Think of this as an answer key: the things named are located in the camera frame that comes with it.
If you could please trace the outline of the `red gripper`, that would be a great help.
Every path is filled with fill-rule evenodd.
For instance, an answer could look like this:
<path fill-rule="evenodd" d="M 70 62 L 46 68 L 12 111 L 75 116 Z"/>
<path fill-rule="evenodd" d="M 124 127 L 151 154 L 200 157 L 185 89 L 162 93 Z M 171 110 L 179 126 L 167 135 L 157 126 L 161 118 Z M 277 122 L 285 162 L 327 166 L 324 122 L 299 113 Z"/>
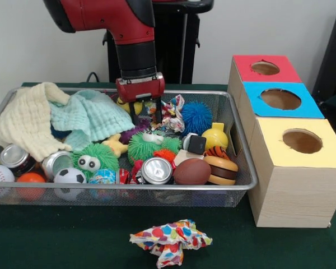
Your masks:
<path fill-rule="evenodd" d="M 164 94 L 165 80 L 161 72 L 145 78 L 116 79 L 116 87 L 121 101 L 129 103 L 132 123 L 137 124 L 134 102 L 143 98 L 156 98 L 156 122 L 162 123 L 161 96 Z"/>

